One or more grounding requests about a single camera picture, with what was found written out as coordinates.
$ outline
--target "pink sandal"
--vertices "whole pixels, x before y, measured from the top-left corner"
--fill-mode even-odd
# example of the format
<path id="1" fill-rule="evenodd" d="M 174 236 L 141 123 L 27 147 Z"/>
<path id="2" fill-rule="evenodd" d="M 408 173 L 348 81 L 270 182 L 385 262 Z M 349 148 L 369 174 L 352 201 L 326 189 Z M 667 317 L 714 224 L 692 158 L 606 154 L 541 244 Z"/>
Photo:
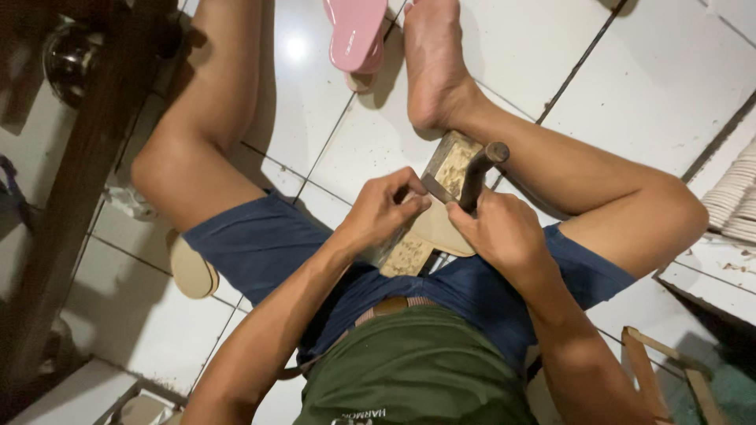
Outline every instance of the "pink sandal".
<path id="1" fill-rule="evenodd" d="M 344 71 L 344 80 L 352 91 L 368 90 L 383 64 L 380 26 L 387 0 L 323 0 L 323 6 L 333 24 L 328 49 L 331 63 Z"/>

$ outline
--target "belt buckle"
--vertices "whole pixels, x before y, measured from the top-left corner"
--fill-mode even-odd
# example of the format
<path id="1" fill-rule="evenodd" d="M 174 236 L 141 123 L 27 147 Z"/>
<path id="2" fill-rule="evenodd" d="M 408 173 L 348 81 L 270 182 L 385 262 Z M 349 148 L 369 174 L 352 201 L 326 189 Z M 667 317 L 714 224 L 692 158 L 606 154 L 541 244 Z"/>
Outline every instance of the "belt buckle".
<path id="1" fill-rule="evenodd" d="M 394 313 L 406 309 L 408 306 L 409 303 L 407 302 L 406 296 L 393 296 L 376 304 L 375 307 L 373 307 L 373 313 L 376 317 L 393 315 Z"/>

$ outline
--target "brown belt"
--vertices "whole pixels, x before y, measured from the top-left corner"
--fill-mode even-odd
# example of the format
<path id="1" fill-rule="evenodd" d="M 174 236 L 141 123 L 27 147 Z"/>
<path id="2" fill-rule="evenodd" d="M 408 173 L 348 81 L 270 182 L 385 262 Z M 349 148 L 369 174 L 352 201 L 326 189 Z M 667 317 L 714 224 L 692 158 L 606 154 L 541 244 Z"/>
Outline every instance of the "brown belt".
<path id="1" fill-rule="evenodd" d="M 355 321 L 355 327 L 360 326 L 366 321 L 369 321 L 370 319 L 376 318 L 378 316 L 387 316 L 393 315 L 394 313 L 399 313 L 407 307 L 435 305 L 436 303 L 428 299 L 427 296 L 411 296 L 409 298 L 407 298 L 406 296 L 393 296 L 391 298 L 384 299 L 383 301 L 377 303 L 375 306 L 370 307 L 370 310 L 362 313 L 362 315 Z"/>
<path id="2" fill-rule="evenodd" d="M 357 318 L 355 321 L 355 327 L 360 326 L 364 324 L 365 322 L 369 321 L 370 319 L 374 319 L 379 316 L 388 316 L 393 315 L 395 313 L 399 313 L 400 311 L 408 308 L 408 307 L 414 307 L 414 306 L 436 306 L 435 302 L 428 299 L 426 296 L 393 296 L 391 298 L 386 298 L 383 301 L 377 303 L 375 306 L 370 307 L 369 310 L 367 310 L 365 313 L 362 313 L 360 317 Z M 313 358 L 311 361 L 308 361 L 307 363 L 302 363 L 301 365 L 297 366 L 296 368 L 287 368 L 280 371 L 278 374 L 279 380 L 288 380 L 292 379 L 294 377 L 298 377 L 300 374 L 307 373 L 310 369 L 312 369 L 313 366 L 315 366 L 315 363 L 318 362 L 321 358 L 323 358 L 324 355 L 328 354 L 328 352 L 333 349 L 333 347 L 336 346 L 336 344 L 340 343 L 344 338 L 346 338 L 346 335 L 349 333 L 349 330 L 345 330 L 344 333 L 341 334 L 338 340 L 331 344 L 330 347 L 321 355 L 319 355 L 316 358 Z"/>

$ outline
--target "forearm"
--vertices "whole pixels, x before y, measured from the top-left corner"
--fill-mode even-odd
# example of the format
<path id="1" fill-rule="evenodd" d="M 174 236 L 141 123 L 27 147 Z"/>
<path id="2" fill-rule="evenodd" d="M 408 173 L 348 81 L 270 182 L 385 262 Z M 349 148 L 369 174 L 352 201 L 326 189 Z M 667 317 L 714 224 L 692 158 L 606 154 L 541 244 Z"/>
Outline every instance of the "forearm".
<path id="1" fill-rule="evenodd" d="M 205 371 L 184 416 L 248 425 L 355 250 L 331 237 L 241 322 Z"/>
<path id="2" fill-rule="evenodd" d="M 652 423 L 643 401 L 559 276 L 541 266 L 518 288 L 528 305 L 547 382 L 566 423 Z"/>
<path id="3" fill-rule="evenodd" d="M 201 0 L 162 126 L 177 126 L 227 150 L 252 122 L 259 79 L 261 0 Z"/>
<path id="4" fill-rule="evenodd" d="M 507 172 L 563 213 L 596 209 L 664 174 L 501 110 L 477 87 L 470 91 L 469 106 L 454 116 L 453 128 L 482 144 L 507 143 Z"/>

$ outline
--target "hand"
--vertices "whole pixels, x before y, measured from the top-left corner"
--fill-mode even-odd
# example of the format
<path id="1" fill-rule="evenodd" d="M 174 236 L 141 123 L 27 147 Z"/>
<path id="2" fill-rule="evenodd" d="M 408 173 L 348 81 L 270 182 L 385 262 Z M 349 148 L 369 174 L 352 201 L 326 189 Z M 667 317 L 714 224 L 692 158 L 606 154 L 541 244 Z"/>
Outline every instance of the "hand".
<path id="1" fill-rule="evenodd" d="M 394 198 L 403 189 L 408 190 L 407 196 L 397 204 Z M 333 235 L 357 251 L 381 244 L 407 220 L 430 208 L 427 193 L 410 167 L 368 180 Z"/>
<path id="2" fill-rule="evenodd" d="M 517 196 L 483 187 L 477 219 L 456 203 L 448 203 L 446 209 L 449 220 L 467 242 L 515 288 L 528 275 L 556 265 L 535 211 Z"/>

